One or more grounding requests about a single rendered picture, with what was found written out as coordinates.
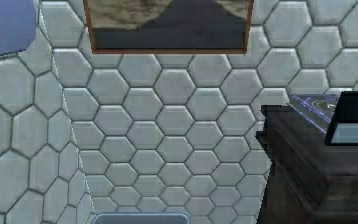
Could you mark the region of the dark blue patterned book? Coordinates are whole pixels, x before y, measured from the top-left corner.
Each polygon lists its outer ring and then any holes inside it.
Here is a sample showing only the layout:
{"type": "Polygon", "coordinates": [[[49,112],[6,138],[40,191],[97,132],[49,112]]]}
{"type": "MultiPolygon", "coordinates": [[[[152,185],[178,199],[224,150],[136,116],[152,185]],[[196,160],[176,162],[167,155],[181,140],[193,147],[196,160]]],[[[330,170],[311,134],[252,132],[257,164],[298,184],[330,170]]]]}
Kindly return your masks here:
{"type": "Polygon", "coordinates": [[[335,94],[292,94],[289,105],[326,134],[338,100],[339,96],[335,94]]]}

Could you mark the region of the dark wooden cabinet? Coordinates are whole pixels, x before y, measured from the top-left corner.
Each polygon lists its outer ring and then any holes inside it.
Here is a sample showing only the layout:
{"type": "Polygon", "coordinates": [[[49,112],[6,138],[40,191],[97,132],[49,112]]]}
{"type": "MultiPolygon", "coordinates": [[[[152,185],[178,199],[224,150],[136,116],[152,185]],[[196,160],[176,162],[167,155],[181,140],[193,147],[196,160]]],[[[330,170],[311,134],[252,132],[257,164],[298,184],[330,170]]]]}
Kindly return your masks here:
{"type": "Polygon", "coordinates": [[[358,146],[327,146],[289,106],[264,105],[256,134],[272,165],[258,224],[358,224],[358,146]]]}

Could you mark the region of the blue window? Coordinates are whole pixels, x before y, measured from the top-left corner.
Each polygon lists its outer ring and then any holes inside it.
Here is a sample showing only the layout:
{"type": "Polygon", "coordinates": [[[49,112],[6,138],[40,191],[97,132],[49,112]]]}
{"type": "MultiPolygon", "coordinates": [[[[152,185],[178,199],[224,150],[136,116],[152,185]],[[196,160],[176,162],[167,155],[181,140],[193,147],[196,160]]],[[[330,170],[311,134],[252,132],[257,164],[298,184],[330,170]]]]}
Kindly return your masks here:
{"type": "Polygon", "coordinates": [[[0,0],[0,56],[26,50],[35,36],[33,0],[0,0]]]}

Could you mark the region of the grey bin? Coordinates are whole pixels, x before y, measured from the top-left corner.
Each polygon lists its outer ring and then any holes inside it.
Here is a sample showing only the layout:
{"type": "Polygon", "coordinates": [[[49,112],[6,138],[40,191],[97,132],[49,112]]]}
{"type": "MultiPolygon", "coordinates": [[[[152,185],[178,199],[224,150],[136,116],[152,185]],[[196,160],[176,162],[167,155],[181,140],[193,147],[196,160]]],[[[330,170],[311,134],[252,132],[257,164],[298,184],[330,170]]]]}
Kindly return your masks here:
{"type": "Polygon", "coordinates": [[[190,224],[183,213],[103,213],[91,224],[190,224]]]}

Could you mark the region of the brown framed wall picture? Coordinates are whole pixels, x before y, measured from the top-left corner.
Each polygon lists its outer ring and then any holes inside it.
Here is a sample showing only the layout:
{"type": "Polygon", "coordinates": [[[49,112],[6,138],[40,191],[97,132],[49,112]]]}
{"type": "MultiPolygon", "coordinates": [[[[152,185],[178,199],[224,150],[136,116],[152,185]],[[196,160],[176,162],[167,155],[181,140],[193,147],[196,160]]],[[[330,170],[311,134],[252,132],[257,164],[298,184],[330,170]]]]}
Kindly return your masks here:
{"type": "Polygon", "coordinates": [[[244,54],[249,29],[215,0],[172,0],[161,15],[133,30],[88,28],[94,54],[244,54]]]}

